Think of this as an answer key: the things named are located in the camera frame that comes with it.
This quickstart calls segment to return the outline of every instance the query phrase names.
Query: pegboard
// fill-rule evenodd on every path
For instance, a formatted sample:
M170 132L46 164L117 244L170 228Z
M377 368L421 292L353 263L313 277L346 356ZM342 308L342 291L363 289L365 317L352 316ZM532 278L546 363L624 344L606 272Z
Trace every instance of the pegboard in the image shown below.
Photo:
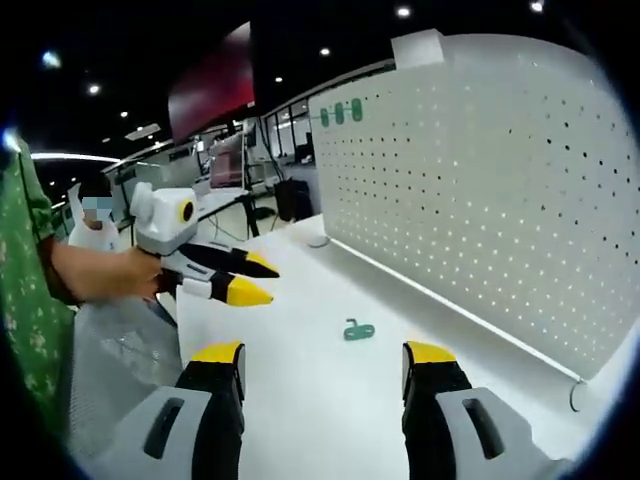
M591 378L639 306L623 110L563 47L441 43L442 63L310 101L327 234Z

